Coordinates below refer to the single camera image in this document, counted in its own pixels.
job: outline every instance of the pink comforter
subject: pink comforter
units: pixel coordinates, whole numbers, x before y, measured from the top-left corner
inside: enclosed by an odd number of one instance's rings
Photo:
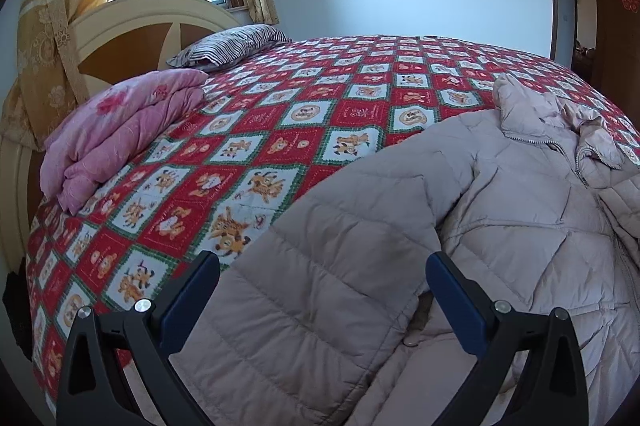
[[[153,71],[121,82],[69,114],[47,138],[40,188],[75,215],[166,127],[204,100],[207,74]]]

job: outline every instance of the pink puffer jacket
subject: pink puffer jacket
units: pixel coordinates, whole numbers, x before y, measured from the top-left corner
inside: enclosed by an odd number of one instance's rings
[[[428,296],[439,249],[492,299],[568,309],[591,423],[612,415],[640,373],[640,173],[594,111],[511,77],[494,96],[338,171],[223,274],[171,359],[215,424],[430,424],[475,362]]]

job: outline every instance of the headboard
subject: headboard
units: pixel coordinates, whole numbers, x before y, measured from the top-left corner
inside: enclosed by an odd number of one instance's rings
[[[152,70],[207,34],[238,22],[206,0],[114,0],[75,20],[79,70],[90,95]],[[0,251],[17,271],[42,199],[44,155],[0,139]]]

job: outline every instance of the striped pillow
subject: striped pillow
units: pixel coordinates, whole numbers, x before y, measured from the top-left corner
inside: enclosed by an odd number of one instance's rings
[[[291,39],[273,26],[241,26],[205,36],[166,62],[171,67],[190,67],[214,72],[233,67],[257,52],[289,42]]]

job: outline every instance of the bedspread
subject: bedspread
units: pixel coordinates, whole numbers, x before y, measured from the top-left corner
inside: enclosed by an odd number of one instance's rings
[[[208,103],[125,165],[77,217],[55,202],[38,209],[27,273],[34,372],[49,405],[79,307],[100,313],[153,298],[203,249],[228,267],[341,166],[446,117],[493,107],[493,82],[503,72],[596,109],[640,163],[636,130],[604,96],[548,59],[490,45],[326,38],[275,48],[210,77]]]

